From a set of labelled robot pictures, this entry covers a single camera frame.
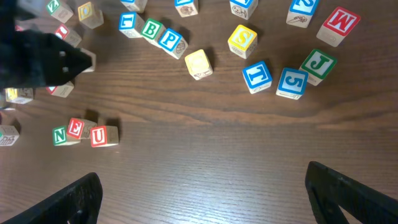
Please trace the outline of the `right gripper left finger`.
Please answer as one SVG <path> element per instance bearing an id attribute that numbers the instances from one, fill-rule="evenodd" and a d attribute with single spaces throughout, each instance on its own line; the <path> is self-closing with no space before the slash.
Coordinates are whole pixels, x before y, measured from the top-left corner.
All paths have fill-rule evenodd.
<path id="1" fill-rule="evenodd" d="M 3 224 L 96 224 L 102 198 L 100 178 L 91 172 Z"/>

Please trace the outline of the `red M block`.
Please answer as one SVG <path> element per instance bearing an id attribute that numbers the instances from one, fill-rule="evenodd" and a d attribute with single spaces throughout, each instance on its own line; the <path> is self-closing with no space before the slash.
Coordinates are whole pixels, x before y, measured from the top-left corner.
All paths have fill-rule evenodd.
<path id="1" fill-rule="evenodd" d="M 317 38 L 337 47 L 359 23 L 361 16 L 338 6 L 322 24 Z"/>

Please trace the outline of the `blue 2 block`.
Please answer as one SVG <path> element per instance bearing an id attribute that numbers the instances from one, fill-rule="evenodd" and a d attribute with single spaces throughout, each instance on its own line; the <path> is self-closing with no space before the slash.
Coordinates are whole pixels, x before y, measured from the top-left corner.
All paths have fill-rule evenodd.
<path id="1" fill-rule="evenodd" d="M 286 23 L 307 28 L 319 2 L 319 0 L 293 0 L 289 7 Z"/>

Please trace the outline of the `plain yellow block centre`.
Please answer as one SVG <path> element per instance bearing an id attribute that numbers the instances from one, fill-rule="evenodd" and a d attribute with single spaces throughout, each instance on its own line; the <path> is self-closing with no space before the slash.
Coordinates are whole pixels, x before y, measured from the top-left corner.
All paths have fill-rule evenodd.
<path id="1" fill-rule="evenodd" d="M 200 80 L 213 74 L 211 63 L 203 49 L 187 55 L 185 63 L 189 74 L 195 80 Z"/>

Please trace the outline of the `yellow S block right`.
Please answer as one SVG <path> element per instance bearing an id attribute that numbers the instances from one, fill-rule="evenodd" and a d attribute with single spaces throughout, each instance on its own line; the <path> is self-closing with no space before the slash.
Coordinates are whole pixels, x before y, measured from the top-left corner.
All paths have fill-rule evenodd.
<path id="1" fill-rule="evenodd" d="M 247 59 L 257 46 L 257 33 L 240 24 L 229 37 L 228 46 L 232 53 Z"/>

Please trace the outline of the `blue T block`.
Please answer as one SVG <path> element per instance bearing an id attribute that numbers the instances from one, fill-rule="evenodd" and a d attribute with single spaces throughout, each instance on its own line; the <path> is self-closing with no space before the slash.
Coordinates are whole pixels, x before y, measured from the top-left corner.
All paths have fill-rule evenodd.
<path id="1" fill-rule="evenodd" d="M 272 76 L 264 61 L 244 68 L 243 77 L 250 94 L 268 89 L 272 85 Z"/>

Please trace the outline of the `yellow O block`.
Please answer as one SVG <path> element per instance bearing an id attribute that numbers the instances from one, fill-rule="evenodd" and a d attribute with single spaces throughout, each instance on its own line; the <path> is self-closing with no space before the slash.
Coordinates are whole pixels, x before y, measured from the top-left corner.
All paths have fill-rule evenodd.
<path id="1" fill-rule="evenodd" d="M 95 29 L 104 23 L 103 13 L 91 1 L 78 7 L 79 21 L 89 27 Z"/>

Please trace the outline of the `green N block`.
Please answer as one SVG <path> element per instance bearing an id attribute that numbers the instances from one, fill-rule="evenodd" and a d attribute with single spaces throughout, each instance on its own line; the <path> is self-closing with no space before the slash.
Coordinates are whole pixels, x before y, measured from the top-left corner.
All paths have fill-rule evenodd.
<path id="1" fill-rule="evenodd" d="M 76 139 L 67 134 L 66 126 L 59 126 L 52 130 L 53 145 L 54 146 L 69 146 L 81 143 L 80 139 Z"/>

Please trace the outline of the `yellow S block left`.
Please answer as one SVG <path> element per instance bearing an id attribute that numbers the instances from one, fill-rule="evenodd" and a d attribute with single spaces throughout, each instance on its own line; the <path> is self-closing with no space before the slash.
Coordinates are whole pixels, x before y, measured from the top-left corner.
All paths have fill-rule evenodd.
<path id="1" fill-rule="evenodd" d="M 6 88 L 6 101 L 15 104 L 26 104 L 34 99 L 32 88 Z"/>

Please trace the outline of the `green Z block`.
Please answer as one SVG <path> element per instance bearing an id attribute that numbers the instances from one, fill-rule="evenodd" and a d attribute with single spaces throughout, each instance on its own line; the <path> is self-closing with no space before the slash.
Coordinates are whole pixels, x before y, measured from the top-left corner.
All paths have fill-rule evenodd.
<path id="1" fill-rule="evenodd" d="M 70 6 L 62 0 L 50 0 L 46 5 L 46 10 L 61 23 L 66 23 L 73 16 Z"/>

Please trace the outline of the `green J block right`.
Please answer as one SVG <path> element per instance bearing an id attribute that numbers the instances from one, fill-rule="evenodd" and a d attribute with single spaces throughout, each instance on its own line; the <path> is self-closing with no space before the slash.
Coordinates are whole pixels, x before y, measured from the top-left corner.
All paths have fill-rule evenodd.
<path id="1" fill-rule="evenodd" d="M 301 64 L 299 70 L 308 72 L 307 82 L 313 86 L 317 86 L 327 77 L 337 64 L 337 61 L 335 57 L 319 49 L 313 49 Z"/>

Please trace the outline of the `blue L block centre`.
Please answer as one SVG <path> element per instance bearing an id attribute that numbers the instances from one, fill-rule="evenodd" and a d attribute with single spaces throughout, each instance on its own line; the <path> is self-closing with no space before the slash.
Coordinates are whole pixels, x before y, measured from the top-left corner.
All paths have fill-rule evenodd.
<path id="1" fill-rule="evenodd" d="M 119 31 L 130 39 L 141 38 L 143 18 L 136 12 L 124 12 L 119 18 Z"/>

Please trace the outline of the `blue 5 block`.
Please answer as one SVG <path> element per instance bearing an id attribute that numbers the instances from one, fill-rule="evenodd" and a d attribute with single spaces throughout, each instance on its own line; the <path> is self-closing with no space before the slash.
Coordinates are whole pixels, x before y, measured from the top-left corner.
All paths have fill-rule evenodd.
<path id="1" fill-rule="evenodd" d="M 293 68 L 284 68 L 280 76 L 276 95 L 298 100 L 305 92 L 307 80 L 308 72 Z"/>

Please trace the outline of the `red u block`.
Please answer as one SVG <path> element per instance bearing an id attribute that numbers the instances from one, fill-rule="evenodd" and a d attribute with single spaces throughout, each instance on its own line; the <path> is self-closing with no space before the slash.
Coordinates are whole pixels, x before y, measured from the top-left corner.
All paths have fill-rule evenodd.
<path id="1" fill-rule="evenodd" d="M 109 147 L 119 144 L 119 130 L 117 126 L 97 126 L 90 129 L 92 147 Z"/>
<path id="2" fill-rule="evenodd" d="M 19 26 L 19 25 L 16 25 L 16 26 L 15 26 L 15 30 L 18 31 L 18 32 L 22 32 L 22 31 L 24 31 L 25 29 L 24 29 L 23 27 Z"/>

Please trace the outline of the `red E block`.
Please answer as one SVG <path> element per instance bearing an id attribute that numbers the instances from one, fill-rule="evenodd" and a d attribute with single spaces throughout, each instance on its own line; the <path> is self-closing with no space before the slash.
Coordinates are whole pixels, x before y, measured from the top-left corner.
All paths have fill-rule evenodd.
<path id="1" fill-rule="evenodd" d="M 68 128 L 67 135 L 75 139 L 89 139 L 91 128 L 97 127 L 97 123 L 79 118 L 71 118 Z"/>

